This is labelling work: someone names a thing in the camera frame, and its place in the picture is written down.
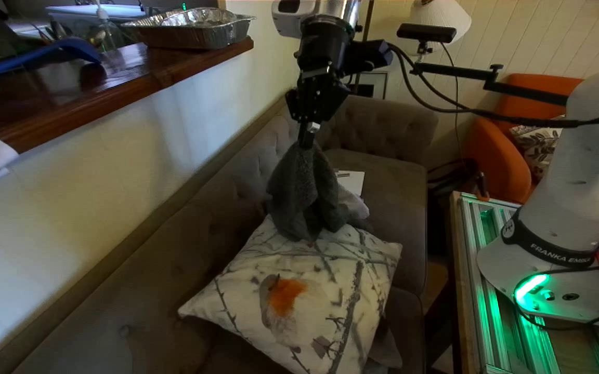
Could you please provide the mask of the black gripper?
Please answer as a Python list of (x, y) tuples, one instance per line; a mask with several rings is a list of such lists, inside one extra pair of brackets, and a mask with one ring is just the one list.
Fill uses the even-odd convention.
[(331, 71), (305, 71), (299, 75), (296, 85), (284, 94), (288, 114), (299, 123), (299, 148), (312, 146), (312, 139), (321, 132), (319, 123), (331, 121), (346, 95), (346, 85)]

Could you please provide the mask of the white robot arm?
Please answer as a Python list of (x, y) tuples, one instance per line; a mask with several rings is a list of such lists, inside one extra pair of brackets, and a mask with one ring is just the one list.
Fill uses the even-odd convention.
[[(433, 71), (392, 44), (360, 42), (358, 11), (360, 0), (273, 0), (277, 32), (299, 42), (299, 76), (287, 104), (304, 146), (345, 101), (345, 75), (389, 62), (417, 76)], [(599, 323), (599, 75), (557, 101), (565, 116), (554, 123), (561, 138), (549, 170), (476, 263), (529, 315)]]

